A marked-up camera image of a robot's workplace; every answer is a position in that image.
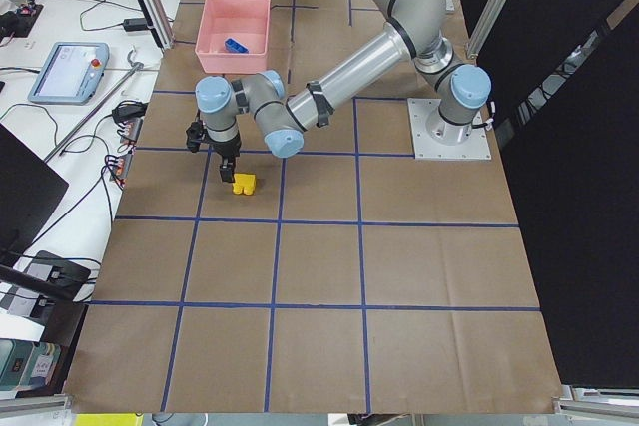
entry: white table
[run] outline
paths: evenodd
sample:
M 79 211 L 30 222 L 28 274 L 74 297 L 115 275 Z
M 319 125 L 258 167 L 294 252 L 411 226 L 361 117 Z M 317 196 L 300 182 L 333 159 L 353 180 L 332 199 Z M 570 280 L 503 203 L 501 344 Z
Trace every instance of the white table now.
M 136 0 L 110 0 L 137 7 Z M 162 0 L 166 13 L 174 17 L 180 0 Z M 26 39 L 13 39 L 11 43 L 0 50 L 1 67 L 27 67 L 41 69 L 55 42 L 105 42 L 110 48 L 110 61 L 98 90 L 92 100 L 84 106 L 46 106 L 60 126 L 58 139 L 62 139 L 76 123 L 82 119 L 101 99 L 105 92 L 113 86 L 129 69 L 127 54 L 135 47 L 135 60 L 145 64 L 145 70 L 134 75 L 120 89 L 119 93 L 109 99 L 103 109 L 78 133 L 91 134 L 101 117 L 107 115 L 122 100 L 141 100 L 147 102 L 153 92 L 162 60 L 162 51 L 156 46 L 149 32 L 126 33 L 122 28 L 83 32 L 80 28 L 79 14 L 87 9 L 92 2 L 80 0 L 38 0 L 45 8 Z M 86 26 L 94 27 L 121 22 L 125 18 L 141 17 L 142 14 L 116 7 L 102 5 L 90 12 L 86 17 Z M 0 93 L 0 115 L 16 103 L 26 103 L 27 94 L 36 79 L 35 74 L 25 72 L 0 71 L 0 80 L 6 82 Z M 53 148 L 53 123 L 39 109 L 17 107 L 10 113 L 2 124 L 14 133 L 39 157 L 45 157 Z M 101 124 L 98 135 L 105 139 L 112 153 L 116 153 L 120 145 L 120 138 L 116 127 L 111 121 Z M 82 147 L 82 142 L 75 146 Z M 96 142 L 90 151 L 83 154 L 65 154 L 52 159 L 49 166 L 69 183 L 69 189 L 61 203 L 53 213 L 47 224 L 55 221 L 60 214 L 83 195 L 96 181 L 103 166 L 105 147 Z M 115 211 L 120 200 L 120 191 L 108 183 L 112 208 Z M 102 259 L 104 249 L 111 230 L 109 210 L 105 191 L 97 186 L 93 192 L 82 201 L 72 213 L 62 220 L 54 229 L 33 245 L 26 254 L 36 254 L 44 249 L 62 257 L 91 257 Z M 24 270 L 30 260 L 23 258 L 16 263 L 16 268 Z M 90 268 L 95 264 L 78 261 Z M 85 297 L 92 286 L 83 286 L 78 298 Z M 38 340 L 42 327 L 21 317 L 1 314 L 0 337 L 16 339 Z M 2 394 L 0 398 L 13 397 Z
M 109 0 L 139 8 L 136 0 Z M 159 69 L 162 51 L 148 31 L 127 33 L 122 27 L 85 32 L 80 27 L 80 13 L 96 2 L 85 0 L 37 0 L 44 9 L 29 37 L 13 39 L 0 51 L 0 67 L 41 67 L 55 42 L 105 42 L 111 50 L 109 69 L 128 69 L 128 52 L 135 47 L 137 60 L 147 68 Z M 180 0 L 162 0 L 167 16 L 174 18 Z M 111 5 L 100 5 L 85 16 L 85 28 L 117 24 L 127 18 L 143 17 L 141 12 Z

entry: black curtain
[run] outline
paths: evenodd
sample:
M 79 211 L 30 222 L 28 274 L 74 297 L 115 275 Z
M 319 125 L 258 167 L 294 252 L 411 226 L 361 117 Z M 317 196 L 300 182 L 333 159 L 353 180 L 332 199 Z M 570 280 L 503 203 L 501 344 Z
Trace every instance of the black curtain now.
M 601 25 L 622 0 L 507 0 L 477 64 L 492 78 L 496 125 Z M 487 0 L 461 0 L 472 33 Z
M 639 7 L 502 152 L 562 382 L 639 386 Z

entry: blue block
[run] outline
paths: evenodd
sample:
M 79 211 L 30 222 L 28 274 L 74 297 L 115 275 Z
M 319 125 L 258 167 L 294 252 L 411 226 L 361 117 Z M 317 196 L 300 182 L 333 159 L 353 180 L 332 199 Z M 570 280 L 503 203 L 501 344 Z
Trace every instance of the blue block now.
M 233 39 L 227 39 L 224 43 L 224 46 L 232 54 L 248 54 L 249 53 L 249 49 L 247 49 L 244 45 L 236 42 Z

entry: power adapter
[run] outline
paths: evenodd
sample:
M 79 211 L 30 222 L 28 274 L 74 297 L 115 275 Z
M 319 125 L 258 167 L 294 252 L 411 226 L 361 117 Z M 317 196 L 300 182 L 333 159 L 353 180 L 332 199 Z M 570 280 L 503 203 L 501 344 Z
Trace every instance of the power adapter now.
M 111 116 L 116 124 L 122 124 L 127 120 L 144 117 L 144 114 L 147 112 L 148 105 L 149 104 L 145 104 L 143 102 L 125 100 L 111 111 Z
M 147 19 L 144 17 L 138 19 L 124 19 L 122 27 L 125 32 L 139 32 L 141 30 L 149 30 Z

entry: monitor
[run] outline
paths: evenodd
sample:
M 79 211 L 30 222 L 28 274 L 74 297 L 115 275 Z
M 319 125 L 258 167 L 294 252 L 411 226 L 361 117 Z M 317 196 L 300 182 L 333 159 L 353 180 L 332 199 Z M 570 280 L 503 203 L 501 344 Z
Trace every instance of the monitor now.
M 69 184 L 0 125 L 0 264 L 12 266 L 58 206 Z

